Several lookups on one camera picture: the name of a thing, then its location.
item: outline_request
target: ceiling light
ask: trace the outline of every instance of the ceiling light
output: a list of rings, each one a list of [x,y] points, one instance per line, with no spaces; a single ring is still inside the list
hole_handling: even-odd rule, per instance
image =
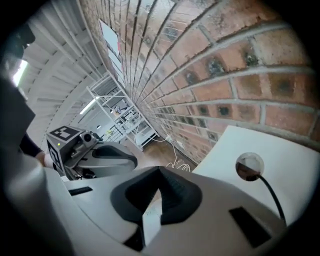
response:
[[[82,109],[82,111],[80,112],[80,115],[82,115],[88,108],[90,108],[90,106],[96,102],[96,100],[99,99],[99,96],[95,97],[93,100],[90,101],[90,103],[88,105],[86,105],[84,107],[84,109]]]
[[[13,75],[13,78],[12,78],[15,86],[18,86],[20,79],[22,77],[22,74],[24,73],[27,65],[28,65],[28,62],[26,62],[25,60],[21,61],[18,71]]]

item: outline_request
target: black wire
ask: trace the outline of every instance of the black wire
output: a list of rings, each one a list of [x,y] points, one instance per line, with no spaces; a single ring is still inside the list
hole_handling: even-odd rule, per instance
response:
[[[256,175],[258,178],[260,178],[262,180],[262,182],[266,185],[266,187],[268,188],[275,204],[276,204],[276,207],[278,208],[278,211],[279,211],[279,215],[280,215],[280,218],[284,221],[284,224],[287,225],[287,222],[286,222],[286,217],[285,217],[285,214],[284,214],[284,211],[282,210],[282,207],[281,207],[281,204],[276,196],[276,193],[274,192],[274,190],[272,189],[272,187],[270,186],[270,184],[266,181],[266,179],[264,177],[262,177],[260,174],[257,174]]]

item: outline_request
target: ceiling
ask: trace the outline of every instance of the ceiling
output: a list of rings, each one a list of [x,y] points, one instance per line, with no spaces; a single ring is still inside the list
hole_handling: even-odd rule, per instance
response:
[[[85,127],[101,111],[93,106],[80,115],[93,99],[86,87],[108,71],[86,30],[77,0],[48,2],[28,24],[35,42],[24,51],[28,65],[19,87],[36,115],[27,132],[46,150],[46,132],[61,125]],[[111,77],[103,85],[106,90],[116,87]]]

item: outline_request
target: white panel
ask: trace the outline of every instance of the white panel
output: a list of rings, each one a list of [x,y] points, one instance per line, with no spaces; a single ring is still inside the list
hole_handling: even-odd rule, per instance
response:
[[[214,148],[193,170],[194,174],[218,179],[241,189],[275,214],[275,201],[265,184],[246,181],[236,171],[237,159],[255,153],[263,161],[262,176],[272,187],[288,225],[308,205],[319,177],[320,154],[302,145],[263,132],[229,125]]]
[[[108,54],[110,59],[112,60],[113,64],[116,65],[116,67],[121,71],[122,70],[122,65],[120,60],[116,57],[116,55],[108,48]]]
[[[117,34],[103,21],[100,20],[100,26],[102,29],[103,38],[107,41],[116,56],[119,55],[118,50],[118,36]]]

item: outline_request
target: floor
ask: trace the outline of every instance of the floor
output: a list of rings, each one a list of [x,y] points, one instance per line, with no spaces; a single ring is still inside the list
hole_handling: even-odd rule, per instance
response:
[[[168,163],[173,163],[176,158],[173,146],[167,141],[152,141],[144,147],[143,152],[141,152],[128,139],[122,141],[121,144],[128,147],[130,151],[138,159],[137,168],[139,169],[150,166],[166,166]],[[178,150],[175,150],[175,152],[177,156],[177,160],[174,166],[175,168],[178,168],[182,164],[188,164],[192,171],[197,167],[192,161],[190,161],[187,157],[181,154]]]

